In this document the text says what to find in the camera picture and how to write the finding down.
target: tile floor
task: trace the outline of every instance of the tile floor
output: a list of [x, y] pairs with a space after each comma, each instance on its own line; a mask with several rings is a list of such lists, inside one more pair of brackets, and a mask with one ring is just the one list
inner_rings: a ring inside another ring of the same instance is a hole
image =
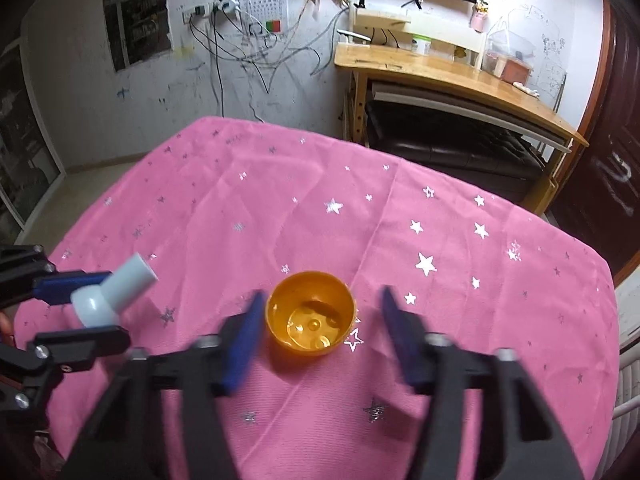
[[134, 165], [118, 164], [67, 175], [22, 243], [40, 244], [51, 254], [82, 213]]

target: yellow plastic cup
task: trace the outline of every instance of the yellow plastic cup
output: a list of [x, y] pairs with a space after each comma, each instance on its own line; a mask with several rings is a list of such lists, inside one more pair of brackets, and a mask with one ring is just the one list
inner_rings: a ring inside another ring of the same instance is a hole
[[319, 356], [344, 341], [356, 319], [356, 306], [338, 278], [310, 270], [278, 284], [264, 317], [281, 346], [298, 355]]

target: white cap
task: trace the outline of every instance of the white cap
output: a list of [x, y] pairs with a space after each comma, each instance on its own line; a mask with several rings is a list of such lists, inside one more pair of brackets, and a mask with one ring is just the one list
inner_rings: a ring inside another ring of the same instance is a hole
[[139, 254], [134, 254], [100, 285], [71, 294], [76, 315], [87, 328], [118, 324], [118, 314], [158, 280]]

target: table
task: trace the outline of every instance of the table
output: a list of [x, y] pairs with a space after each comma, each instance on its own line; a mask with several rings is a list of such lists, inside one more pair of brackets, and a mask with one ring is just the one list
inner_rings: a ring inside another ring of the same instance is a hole
[[[323, 270], [358, 319], [345, 344], [302, 368], [260, 346], [219, 412], [244, 480], [404, 478], [424, 416], [399, 383], [378, 307], [382, 285], [463, 348], [515, 348], [557, 414], [586, 478], [618, 386], [609, 269], [529, 212], [386, 153], [270, 124], [203, 118], [93, 204], [51, 255], [59, 269], [115, 269], [139, 252], [159, 282], [122, 317], [133, 344], [177, 351], [216, 332], [255, 288]], [[417, 264], [427, 260], [420, 268]], [[78, 328], [69, 307], [20, 306], [16, 339]], [[68, 455], [109, 367], [70, 374], [49, 418]], [[468, 393], [461, 479], [472, 477], [479, 399]], [[172, 478], [186, 478], [178, 397], [166, 400]]]
[[558, 190], [554, 174], [563, 152], [569, 153], [575, 143], [589, 145], [569, 123], [539, 100], [466, 64], [388, 46], [347, 43], [338, 44], [334, 62], [338, 68], [353, 73], [353, 89], [346, 99], [345, 117], [353, 125], [349, 135], [354, 142], [361, 143], [364, 138], [364, 105], [371, 81], [431, 91], [426, 97], [410, 95], [409, 101], [405, 99], [403, 102], [471, 114], [469, 116], [493, 123], [500, 121], [497, 124], [508, 124], [510, 129], [519, 133], [535, 138], [546, 137], [556, 150], [545, 167], [544, 175], [521, 204], [536, 215], [546, 211]]

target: blue gripper pad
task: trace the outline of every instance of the blue gripper pad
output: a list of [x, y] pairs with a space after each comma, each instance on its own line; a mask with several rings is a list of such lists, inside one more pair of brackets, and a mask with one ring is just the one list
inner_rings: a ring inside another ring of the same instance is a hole
[[260, 342], [264, 329], [265, 302], [264, 293], [259, 290], [250, 301], [249, 308], [241, 314], [238, 332], [227, 349], [226, 372], [222, 379], [227, 395], [240, 387]]
[[50, 305], [71, 303], [71, 293], [88, 285], [100, 285], [111, 275], [110, 272], [60, 272], [36, 280], [33, 297]]
[[420, 317], [398, 308], [389, 286], [382, 290], [382, 317], [400, 363], [402, 378], [409, 386], [416, 387], [421, 382], [424, 361], [424, 325]]

